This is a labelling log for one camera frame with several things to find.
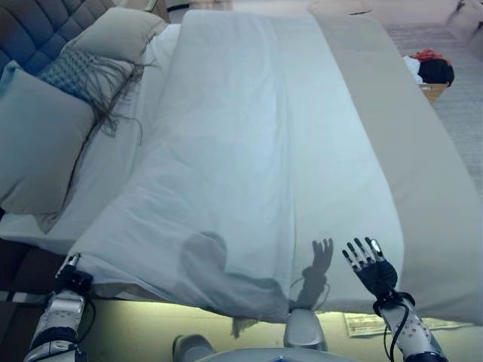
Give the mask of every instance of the robot finger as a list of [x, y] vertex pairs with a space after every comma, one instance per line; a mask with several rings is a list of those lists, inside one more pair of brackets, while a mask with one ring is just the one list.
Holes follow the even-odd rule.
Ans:
[[376, 262], [383, 262], [384, 260], [386, 260], [383, 255], [383, 251], [381, 250], [380, 245], [376, 239], [365, 238], [364, 240], [366, 243], [368, 243], [370, 249], [372, 250]]
[[345, 250], [342, 250], [342, 254], [354, 272], [359, 272], [361, 270], [361, 268], [352, 259], [350, 259], [349, 253], [347, 253]]
[[366, 265], [365, 265], [365, 262], [361, 260], [361, 258], [359, 257], [359, 255], [357, 254], [357, 251], [355, 251], [355, 248], [353, 247], [353, 245], [351, 243], [347, 243], [347, 247], [349, 248], [350, 251], [352, 251], [352, 254], [354, 255], [355, 257], [355, 260], [357, 260], [359, 266], [361, 268], [364, 268]]
[[357, 244], [357, 246], [361, 250], [362, 256], [365, 258], [367, 264], [374, 264], [375, 263], [374, 259], [372, 259], [371, 255], [369, 255], [368, 252], [365, 250], [364, 245], [362, 245], [361, 241], [357, 238], [354, 238], [354, 242]]

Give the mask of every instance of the white pillow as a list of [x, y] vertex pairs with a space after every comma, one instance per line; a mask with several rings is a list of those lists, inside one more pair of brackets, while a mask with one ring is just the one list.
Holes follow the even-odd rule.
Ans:
[[67, 47], [102, 57], [139, 63], [146, 45], [166, 22], [145, 11], [110, 8]]
[[61, 210], [92, 108], [25, 73], [14, 61], [0, 78], [0, 207]]

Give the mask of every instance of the robotic arm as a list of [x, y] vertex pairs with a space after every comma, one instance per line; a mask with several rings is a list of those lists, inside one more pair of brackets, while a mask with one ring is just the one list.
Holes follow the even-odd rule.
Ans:
[[401, 350], [405, 362], [448, 362], [431, 331], [426, 328], [414, 311], [414, 299], [410, 294], [394, 290], [398, 275], [384, 258], [376, 240], [366, 238], [369, 254], [359, 239], [354, 239], [358, 251], [351, 243], [343, 250], [347, 262], [364, 286], [376, 296], [374, 312], [382, 317], [392, 332], [388, 358], [394, 361], [394, 347]]
[[69, 257], [57, 273], [55, 291], [38, 321], [24, 362], [87, 362], [87, 355], [77, 348], [83, 339], [77, 329], [86, 302], [92, 305], [94, 316], [95, 307], [88, 297], [92, 276], [75, 268], [79, 257]]

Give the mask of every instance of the red object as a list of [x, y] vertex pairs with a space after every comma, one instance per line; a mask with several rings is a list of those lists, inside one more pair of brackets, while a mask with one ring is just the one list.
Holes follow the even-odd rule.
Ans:
[[445, 59], [441, 54], [435, 53], [433, 49], [422, 49], [421, 51], [418, 51], [417, 53], [410, 55], [409, 57], [413, 59], [418, 59], [420, 62], [425, 62], [431, 59], [443, 59], [446, 60], [446, 63], [448, 63], [449, 66], [451, 65], [450, 60]]

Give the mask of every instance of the white duvet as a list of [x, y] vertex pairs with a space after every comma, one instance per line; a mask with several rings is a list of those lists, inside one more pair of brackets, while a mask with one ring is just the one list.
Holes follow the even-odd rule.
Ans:
[[370, 308], [340, 256], [355, 236], [379, 238], [401, 270], [389, 188], [310, 17], [189, 12], [152, 107], [139, 167], [71, 249], [107, 286], [98, 291], [136, 285], [281, 322], [300, 299], [303, 283], [292, 282], [312, 264], [314, 238], [333, 238], [335, 250], [314, 307]]

